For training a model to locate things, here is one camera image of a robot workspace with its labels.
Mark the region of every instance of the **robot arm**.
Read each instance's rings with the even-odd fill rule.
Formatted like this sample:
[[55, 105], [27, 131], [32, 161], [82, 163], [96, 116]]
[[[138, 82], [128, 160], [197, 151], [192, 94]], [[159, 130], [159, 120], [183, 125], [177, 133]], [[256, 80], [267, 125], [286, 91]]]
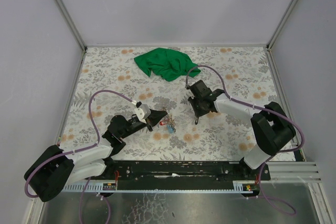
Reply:
[[[153, 127], [167, 115], [166, 111], [151, 110], [141, 102], [138, 102], [136, 107], [135, 114], [129, 120], [122, 115], [114, 116], [97, 146], [90, 148], [92, 143], [81, 146], [88, 149], [55, 158], [43, 166], [29, 182], [39, 198], [43, 202], [49, 201], [68, 184], [111, 172], [106, 168], [112, 161], [110, 157], [119, 153], [126, 145], [123, 139], [145, 127], [153, 131]], [[27, 180], [36, 167], [44, 161], [68, 151], [72, 150], [66, 148], [62, 150], [57, 145], [50, 146], [29, 168], [24, 179]]]
[[[257, 169], [263, 162], [276, 155], [296, 135], [294, 127], [285, 120], [265, 111], [231, 101], [223, 90], [211, 91], [202, 80], [187, 89], [190, 89], [194, 95], [188, 100], [195, 112], [195, 124], [198, 123], [200, 116], [211, 111], [233, 115], [253, 128], [257, 144], [240, 161], [249, 169]], [[276, 102], [270, 102], [265, 107], [286, 116]]]

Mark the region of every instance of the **gray floor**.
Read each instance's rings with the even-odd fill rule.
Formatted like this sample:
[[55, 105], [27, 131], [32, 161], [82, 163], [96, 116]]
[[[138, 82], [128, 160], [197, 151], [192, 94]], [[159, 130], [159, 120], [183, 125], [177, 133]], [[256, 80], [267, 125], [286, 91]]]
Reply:
[[[297, 209], [285, 216], [263, 199], [242, 199], [233, 194], [114, 194], [109, 223], [319, 223], [308, 188], [301, 185], [264, 185], [268, 195], [280, 197]], [[45, 204], [40, 224], [79, 223], [80, 193], [61, 193]], [[94, 194], [85, 194], [83, 219], [86, 224], [105, 223], [107, 207]]]

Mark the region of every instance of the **table surface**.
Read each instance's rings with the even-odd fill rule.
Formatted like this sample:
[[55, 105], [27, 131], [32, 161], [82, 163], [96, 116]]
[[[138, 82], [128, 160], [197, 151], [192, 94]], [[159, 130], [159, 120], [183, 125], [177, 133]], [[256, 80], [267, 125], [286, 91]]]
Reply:
[[[194, 124], [195, 115], [187, 98], [185, 76], [167, 82], [160, 76], [145, 75], [133, 58], [154, 48], [88, 48], [75, 95], [60, 140], [61, 147], [79, 148], [97, 141], [88, 115], [93, 93], [110, 89], [141, 101], [155, 110], [166, 108], [173, 117], [176, 133], [166, 126], [153, 132], [146, 129], [125, 138], [125, 148], [113, 159], [238, 161], [256, 144], [252, 128], [231, 115], [209, 113]], [[265, 105], [277, 101], [277, 94], [263, 47], [178, 47], [197, 64], [214, 67], [225, 79], [228, 92], [251, 103]], [[190, 83], [203, 80], [212, 90], [221, 88], [218, 77], [201, 69]], [[129, 119], [131, 103], [111, 93], [96, 96], [93, 117], [102, 135], [114, 115]], [[278, 154], [274, 161], [294, 161], [293, 153]]]

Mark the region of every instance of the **white wall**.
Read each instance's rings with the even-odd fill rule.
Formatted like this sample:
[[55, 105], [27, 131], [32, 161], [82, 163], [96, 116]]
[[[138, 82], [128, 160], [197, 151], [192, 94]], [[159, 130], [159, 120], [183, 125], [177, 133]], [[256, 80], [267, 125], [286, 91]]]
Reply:
[[309, 160], [336, 215], [336, 0], [300, 0], [273, 49]]
[[51, 144], [81, 50], [53, 0], [0, 0], [0, 222], [21, 223], [25, 171]]
[[87, 45], [266, 44], [291, 0], [63, 0]]

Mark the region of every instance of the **green cloth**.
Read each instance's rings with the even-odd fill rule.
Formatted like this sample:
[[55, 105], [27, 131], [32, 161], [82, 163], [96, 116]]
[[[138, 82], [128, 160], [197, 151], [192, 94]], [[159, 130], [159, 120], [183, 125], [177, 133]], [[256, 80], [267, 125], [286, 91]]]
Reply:
[[[173, 81], [179, 76], [186, 76], [188, 71], [197, 64], [193, 63], [188, 55], [172, 49], [156, 48], [143, 55], [134, 58], [139, 68], [151, 76], [151, 71], [160, 75], [166, 81]], [[189, 76], [194, 77], [200, 73], [199, 69], [194, 69]]]

